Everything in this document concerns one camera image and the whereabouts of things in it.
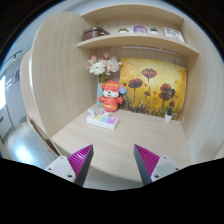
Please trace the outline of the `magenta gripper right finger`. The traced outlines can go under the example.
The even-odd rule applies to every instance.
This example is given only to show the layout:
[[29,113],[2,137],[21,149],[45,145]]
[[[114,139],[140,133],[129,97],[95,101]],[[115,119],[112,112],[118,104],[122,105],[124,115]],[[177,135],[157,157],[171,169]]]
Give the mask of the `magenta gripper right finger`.
[[134,145],[134,157],[144,185],[180,170],[168,156],[158,156],[139,145]]

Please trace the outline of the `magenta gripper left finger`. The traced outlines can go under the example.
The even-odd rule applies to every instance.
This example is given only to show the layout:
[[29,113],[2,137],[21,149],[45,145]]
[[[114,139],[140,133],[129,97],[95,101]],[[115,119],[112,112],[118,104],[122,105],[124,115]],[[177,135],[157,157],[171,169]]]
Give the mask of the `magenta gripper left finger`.
[[45,170],[82,186],[85,182],[93,154],[93,146],[89,145],[68,157],[59,156]]

